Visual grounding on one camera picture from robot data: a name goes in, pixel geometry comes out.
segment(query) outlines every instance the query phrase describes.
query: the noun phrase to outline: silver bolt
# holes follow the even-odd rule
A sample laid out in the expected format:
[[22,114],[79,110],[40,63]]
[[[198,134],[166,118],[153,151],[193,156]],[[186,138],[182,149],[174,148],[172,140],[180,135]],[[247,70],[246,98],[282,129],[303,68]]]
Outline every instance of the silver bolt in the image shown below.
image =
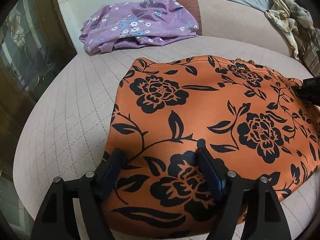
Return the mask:
[[263,183],[267,183],[268,182],[268,179],[266,177],[260,177],[260,180],[263,182]]
[[228,171],[228,176],[234,178],[237,174],[234,171]]
[[89,171],[89,172],[87,172],[87,173],[85,174],[85,176],[86,176],[87,178],[92,178],[92,177],[94,176],[94,172],[93,172],[93,171]]
[[58,182],[60,182],[60,180],[61,180],[61,177],[59,177],[59,176],[53,178],[54,183],[58,183]]

